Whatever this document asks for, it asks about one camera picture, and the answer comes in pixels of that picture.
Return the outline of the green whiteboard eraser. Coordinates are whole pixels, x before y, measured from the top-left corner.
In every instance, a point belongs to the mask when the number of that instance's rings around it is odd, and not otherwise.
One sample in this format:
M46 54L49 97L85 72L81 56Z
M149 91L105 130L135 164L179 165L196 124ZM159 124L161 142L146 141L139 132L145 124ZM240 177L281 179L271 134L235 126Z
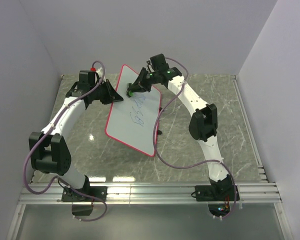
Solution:
M132 91L128 90L128 91L126 92L126 95L127 95L128 98L131 98L131 97L134 96L134 93L133 93Z

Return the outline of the red framed whiteboard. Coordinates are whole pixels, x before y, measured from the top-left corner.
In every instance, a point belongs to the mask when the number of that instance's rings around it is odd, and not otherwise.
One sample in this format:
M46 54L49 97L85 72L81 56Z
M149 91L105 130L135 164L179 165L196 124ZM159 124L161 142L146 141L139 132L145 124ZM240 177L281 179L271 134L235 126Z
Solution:
M116 92L123 101L111 105L105 125L105 134L146 156L153 157L153 129L159 114L162 94L152 87L150 92L136 92L128 97L128 83L133 83L138 73L124 64L117 81Z

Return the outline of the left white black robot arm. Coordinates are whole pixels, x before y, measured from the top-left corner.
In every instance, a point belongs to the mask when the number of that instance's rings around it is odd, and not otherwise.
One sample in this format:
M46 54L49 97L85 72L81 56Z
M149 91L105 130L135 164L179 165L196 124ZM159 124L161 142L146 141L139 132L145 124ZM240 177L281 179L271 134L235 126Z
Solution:
M67 138L93 101L100 101L103 105L123 101L105 78L104 71L94 67L79 72L78 80L66 93L60 110L40 132L31 133L28 140L31 167L41 173L52 174L54 179L64 184L66 195L80 202L92 197L92 189L89 178L72 163Z

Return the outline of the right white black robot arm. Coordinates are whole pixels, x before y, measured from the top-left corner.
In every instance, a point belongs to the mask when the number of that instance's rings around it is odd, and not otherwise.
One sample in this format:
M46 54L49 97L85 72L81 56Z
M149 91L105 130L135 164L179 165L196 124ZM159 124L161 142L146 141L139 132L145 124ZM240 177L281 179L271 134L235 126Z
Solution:
M208 166L211 201L236 201L237 188L234 177L224 164L218 146L218 111L215 104L203 100L187 82L189 73L177 67L170 67L169 57L162 53L150 57L148 67L143 67L136 80L128 83L126 95L150 92L153 85L161 84L171 91L186 107L191 119L188 126L190 135L198 142Z

